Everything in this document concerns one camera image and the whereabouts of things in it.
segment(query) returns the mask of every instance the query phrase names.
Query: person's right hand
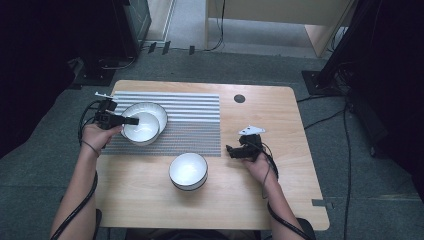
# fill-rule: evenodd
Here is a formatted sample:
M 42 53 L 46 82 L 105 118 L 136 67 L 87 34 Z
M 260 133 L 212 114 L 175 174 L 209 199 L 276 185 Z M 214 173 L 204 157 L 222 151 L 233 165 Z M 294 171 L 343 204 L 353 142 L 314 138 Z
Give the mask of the person's right hand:
M 82 140 L 90 144 L 97 152 L 101 152 L 104 145 L 108 144 L 113 135 L 118 134 L 122 126 L 103 130 L 97 124 L 88 124 L 84 127 Z
M 243 159 L 243 164 L 247 167 L 250 174 L 260 183 L 262 183 L 265 179 L 266 174 L 268 173 L 267 178 L 277 179 L 274 171 L 270 169 L 268 159 L 264 153 L 260 153 L 256 158 L 256 161 L 251 161 L 250 159 Z

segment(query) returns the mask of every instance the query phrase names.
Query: wooden table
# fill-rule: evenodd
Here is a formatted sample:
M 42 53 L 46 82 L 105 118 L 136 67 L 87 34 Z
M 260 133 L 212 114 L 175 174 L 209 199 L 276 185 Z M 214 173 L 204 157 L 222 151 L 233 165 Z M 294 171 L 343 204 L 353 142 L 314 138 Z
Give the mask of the wooden table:
M 118 81 L 115 91 L 215 93 L 220 98 L 221 157 L 206 157 L 208 179 L 191 192 L 177 189 L 168 169 L 176 156 L 102 155 L 98 160 L 97 208 L 101 226 L 127 228 L 270 229 L 261 185 L 225 145 L 239 147 L 238 131 L 265 128 L 279 182 L 297 217 L 315 230 L 329 220 L 293 90 L 289 87 Z M 237 103 L 242 94 L 246 101 Z

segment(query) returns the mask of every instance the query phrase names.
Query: wire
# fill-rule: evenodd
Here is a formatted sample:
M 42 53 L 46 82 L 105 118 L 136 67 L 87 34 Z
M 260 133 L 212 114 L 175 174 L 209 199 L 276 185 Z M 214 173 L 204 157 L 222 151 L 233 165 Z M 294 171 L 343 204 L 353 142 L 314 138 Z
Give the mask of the wire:
M 94 104 L 96 104 L 96 103 L 98 103 L 98 104 L 100 104 L 101 103 L 101 101 L 100 100 L 96 100 L 96 101 L 93 101 L 93 102 L 91 102 L 85 109 L 84 109 L 84 112 L 83 112 L 83 114 L 81 115 L 81 118 L 80 118 L 80 121 L 79 121 L 79 125 L 78 125 L 78 142 L 79 142 L 79 144 L 81 145 L 81 139 L 82 139 L 82 130 L 84 129 L 84 126 L 87 124 L 87 122 L 88 122 L 88 120 L 83 124 L 82 122 L 84 121 L 84 118 L 85 118 L 85 115 L 87 114 L 87 112 L 88 112 L 88 110 L 94 110 L 94 109 L 97 109 L 97 108 L 92 108 L 92 106 L 94 105 Z
M 266 172 L 264 180 L 262 181 L 262 199 L 268 198 L 268 196 L 265 195 L 264 189 L 265 189 L 266 179 L 268 178 L 269 170 L 271 170 L 271 163 L 270 162 L 268 162 L 268 171 Z
M 262 143 L 262 145 L 264 145 L 264 146 L 268 149 L 268 151 L 269 151 L 269 155 L 271 155 L 271 157 L 272 157 L 272 158 L 274 158 L 274 157 L 272 156 L 271 148 L 269 148 L 269 147 L 268 147 L 268 145 L 266 145 L 265 143 Z
M 312 100 L 312 99 L 328 98 L 328 97 L 344 97 L 344 96 L 339 96 L 339 95 L 311 95 L 307 98 L 297 100 L 296 102 L 301 103 L 301 102 L 309 101 L 309 100 Z
M 321 123 L 321 122 L 324 122 L 324 121 L 330 120 L 330 119 L 334 118 L 335 116 L 339 115 L 339 114 L 340 114 L 341 112 L 343 112 L 343 111 L 345 111 L 345 110 L 344 110 L 344 109 L 343 109 L 343 110 L 340 110 L 340 111 L 336 112 L 335 114 L 331 115 L 330 117 L 327 117 L 327 118 L 321 119 L 321 120 L 316 121 L 316 122 L 314 122 L 314 123 L 311 123 L 311 124 L 309 124 L 308 126 L 304 127 L 303 129 L 304 129 L 304 130 L 306 130 L 306 129 L 308 129 L 308 128 L 310 128 L 310 127 L 312 127 L 312 126 L 314 126 L 314 125 L 316 125 L 316 124 L 318 124 L 318 123 Z
M 350 205 L 350 194 L 352 189 L 352 147 L 350 143 L 349 131 L 347 130 L 346 123 L 346 111 L 348 110 L 348 103 L 346 103 L 344 113 L 343 113 L 343 125 L 346 134 L 347 147 L 348 147 L 348 174 L 347 174 L 347 196 L 346 196 L 346 208 L 345 208 L 345 219 L 344 219 L 344 231 L 343 231 L 343 239 L 347 239 L 347 222 L 349 216 L 349 205 Z
M 276 177 L 277 177 L 277 179 L 279 178 L 279 174 L 278 174 L 278 168 L 277 168 L 277 165 L 275 164 L 275 162 L 274 162 L 274 159 L 273 159 L 273 157 L 272 157 L 272 155 L 270 155 L 270 154 L 272 154 L 271 153 L 271 149 L 269 149 L 268 148 L 268 146 L 265 144 L 265 146 L 269 149 L 269 151 L 270 151 L 270 154 L 268 154 L 266 151 L 264 151 L 262 148 L 260 148 L 260 147 L 258 147 L 258 146 L 256 146 L 255 144 L 253 144 L 253 143 L 251 143 L 251 142 L 249 142 L 249 141 L 246 141 L 246 143 L 249 145 L 249 146 L 252 146 L 252 147 L 255 147 L 256 149 L 259 149 L 259 151 L 261 151 L 263 154 L 265 154 L 265 156 L 267 157 L 267 159 L 268 159 L 268 164 L 272 167 L 272 170 L 274 170 L 274 173 L 275 173 L 275 175 L 276 175 Z
M 56 230 L 56 232 L 52 235 L 52 237 L 50 238 L 50 240 L 56 240 L 60 237 L 60 235 L 63 233 L 63 231 L 66 229 L 66 227 L 69 225 L 69 223 L 75 218 L 75 216 L 84 208 L 84 206 L 88 203 L 88 201 L 91 199 L 91 197 L 93 196 L 94 192 L 96 191 L 97 188 L 97 180 L 98 180 L 98 176 L 97 176 L 97 171 L 96 171 L 96 175 L 94 175 L 94 181 L 93 181 L 93 185 L 91 186 L 90 191 L 88 192 L 87 196 L 84 198 L 84 200 L 82 200 L 82 202 L 75 208 L 74 211 L 71 212 L 71 214 L 69 214 L 69 216 L 63 221 L 62 224 L 60 224 L 59 228 Z
M 106 70 L 120 70 L 120 69 L 124 69 L 129 67 L 131 64 L 133 64 L 133 62 L 135 61 L 135 57 L 132 58 L 131 62 L 128 63 L 125 66 L 119 66 L 119 67 L 102 67 L 102 69 L 106 69 Z
M 211 49 L 205 49 L 204 51 L 210 52 L 210 51 L 216 50 L 217 48 L 219 48 L 221 46 L 221 44 L 224 43 L 224 13 L 225 13 L 225 0 L 222 3 L 221 26 L 219 26 L 218 18 L 216 18 L 216 24 L 218 25 L 218 29 L 221 32 L 221 37 L 219 38 L 218 43 L 215 45 L 215 47 L 213 47 Z

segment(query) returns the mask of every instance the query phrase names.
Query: forearm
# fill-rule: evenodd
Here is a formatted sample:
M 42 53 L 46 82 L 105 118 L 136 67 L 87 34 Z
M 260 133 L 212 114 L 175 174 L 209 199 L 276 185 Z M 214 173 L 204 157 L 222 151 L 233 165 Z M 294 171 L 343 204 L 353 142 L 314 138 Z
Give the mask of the forearm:
M 90 192 L 96 174 L 96 162 L 97 155 L 95 152 L 83 144 L 71 181 L 53 221 L 50 235 L 54 234 L 62 222 Z M 95 222 L 96 206 L 93 195 L 87 205 L 66 227 L 59 239 L 92 239 Z
M 280 218 L 302 230 L 275 176 L 271 176 L 270 179 L 266 180 L 265 190 L 268 193 L 268 201 L 272 210 Z M 270 218 L 273 239 L 303 239 L 298 234 L 279 223 L 273 217 Z

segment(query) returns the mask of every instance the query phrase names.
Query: ceramic bowl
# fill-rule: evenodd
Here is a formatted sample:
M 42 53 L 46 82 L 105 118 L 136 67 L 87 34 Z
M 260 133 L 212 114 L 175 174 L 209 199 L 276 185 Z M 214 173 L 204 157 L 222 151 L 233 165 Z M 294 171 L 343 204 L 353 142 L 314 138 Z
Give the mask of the ceramic bowl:
M 130 142 L 138 146 L 146 146 L 153 143 L 159 136 L 160 125 L 158 119 L 147 112 L 138 112 L 131 117 L 138 118 L 138 125 L 126 124 L 122 129 L 122 135 Z
M 122 113 L 122 116 L 132 117 L 141 112 L 150 113 L 155 116 L 159 122 L 159 133 L 162 133 L 166 127 L 166 123 L 168 122 L 168 115 L 165 109 L 159 104 L 152 102 L 136 103 L 125 109 L 125 111 Z
M 184 153 L 172 161 L 169 176 L 177 188 L 192 191 L 206 182 L 208 164 L 199 154 Z

